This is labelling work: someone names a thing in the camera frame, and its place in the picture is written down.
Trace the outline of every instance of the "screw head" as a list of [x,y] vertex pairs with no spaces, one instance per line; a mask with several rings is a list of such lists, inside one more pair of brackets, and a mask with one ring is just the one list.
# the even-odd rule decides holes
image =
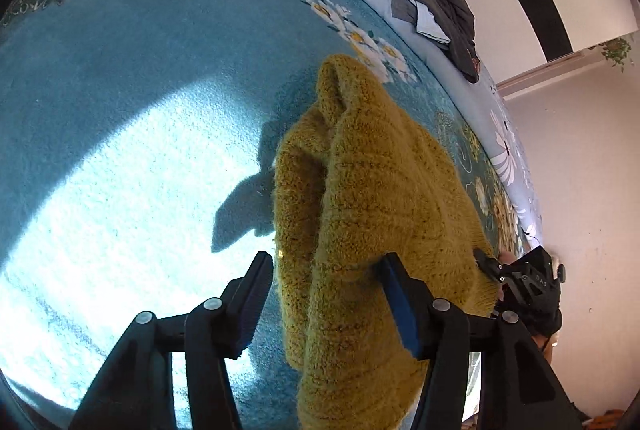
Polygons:
[[507,310],[502,313],[502,319],[508,324],[515,324],[518,320],[520,320],[520,317],[516,312]]
[[148,324],[154,317],[151,311],[143,311],[136,316],[136,322],[140,325]]
[[448,311],[451,308],[451,302],[445,298],[436,298],[431,305],[438,311]]
[[202,304],[204,309],[208,309],[209,311],[215,311],[216,309],[220,309],[222,307],[222,300],[217,297],[209,298],[204,301]]

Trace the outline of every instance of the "bedsheet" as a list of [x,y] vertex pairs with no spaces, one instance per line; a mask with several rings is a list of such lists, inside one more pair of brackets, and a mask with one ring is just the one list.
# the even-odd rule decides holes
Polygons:
[[[25,400],[65,428],[138,312],[188,312],[273,252],[275,150],[335,52],[447,149],[495,250],[522,252],[474,131],[363,0],[13,1],[0,20],[0,367]],[[281,325],[271,291],[228,362],[247,429],[297,428]]]

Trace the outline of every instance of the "yellow knit sweater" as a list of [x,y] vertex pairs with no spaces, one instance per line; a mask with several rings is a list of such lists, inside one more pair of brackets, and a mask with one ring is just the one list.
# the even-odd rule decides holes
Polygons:
[[287,360],[302,371],[308,430],[395,428],[426,363],[400,342],[371,265],[388,251],[471,314],[497,287],[472,250],[491,254],[475,208],[437,141],[361,63],[322,64],[318,100],[284,137],[274,213]]

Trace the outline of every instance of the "black device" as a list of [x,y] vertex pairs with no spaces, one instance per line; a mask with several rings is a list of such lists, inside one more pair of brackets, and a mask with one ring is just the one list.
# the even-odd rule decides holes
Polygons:
[[550,338],[562,327],[559,308],[560,284],[565,280],[564,264],[554,277],[553,262],[545,248],[538,246],[512,264],[502,264],[476,248],[478,267],[494,282],[502,284],[504,300],[496,304],[495,316],[509,310],[518,313],[529,332]]
[[[527,255],[511,268],[498,267],[484,254],[476,258],[491,273],[491,267],[499,271],[494,273],[497,282],[510,280],[510,287],[524,288],[514,298],[529,302],[527,308],[535,306],[531,319],[536,324],[542,312],[551,313],[549,318],[556,321],[553,302],[532,301],[540,295],[529,298],[524,293],[529,291],[532,271],[522,267],[524,263],[541,273],[538,279],[546,273],[546,265],[534,266],[546,262],[543,253]],[[522,269],[527,270],[525,277]],[[404,347],[417,360],[431,360],[412,430],[459,430],[468,354],[478,351],[482,352],[479,430],[581,428],[577,412],[517,312],[504,309],[495,318],[466,315],[447,299],[433,298],[423,281],[409,277],[395,253],[386,254],[374,270]],[[238,358],[251,343],[272,279],[273,259],[260,252],[247,274],[232,280],[220,298],[209,298],[190,313],[173,317],[139,313],[100,368],[69,430],[176,430],[172,352],[186,355],[193,429],[241,430],[224,360]],[[556,285],[547,281],[547,298],[556,294]],[[0,428],[59,430],[15,396],[1,371]]]

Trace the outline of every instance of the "white flower pattern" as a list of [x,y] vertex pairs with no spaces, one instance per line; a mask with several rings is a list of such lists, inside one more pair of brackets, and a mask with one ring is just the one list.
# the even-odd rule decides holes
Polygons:
[[482,184],[482,180],[476,176],[476,197],[478,197],[478,204],[480,205],[480,209],[482,213],[487,216],[489,215],[489,204],[486,201],[486,193],[484,192],[484,185]]
[[491,119],[495,125],[495,141],[503,149],[501,154],[491,158],[491,163],[495,166],[495,171],[498,173],[500,181],[508,186],[513,183],[515,179],[515,172],[518,165],[513,157],[513,150],[507,140],[507,134],[504,130],[505,127],[498,121],[493,111],[491,111]]
[[531,223],[527,227],[527,229],[524,230],[524,234],[529,242],[533,242],[533,240],[536,238],[536,235],[538,235],[535,224]]
[[358,59],[382,83],[393,80],[392,74],[397,74],[405,83],[418,80],[402,53],[384,38],[374,38],[373,33],[367,33],[359,28],[349,18],[351,12],[347,8],[329,0],[305,0],[305,3],[317,16],[327,22],[340,38],[351,44]]

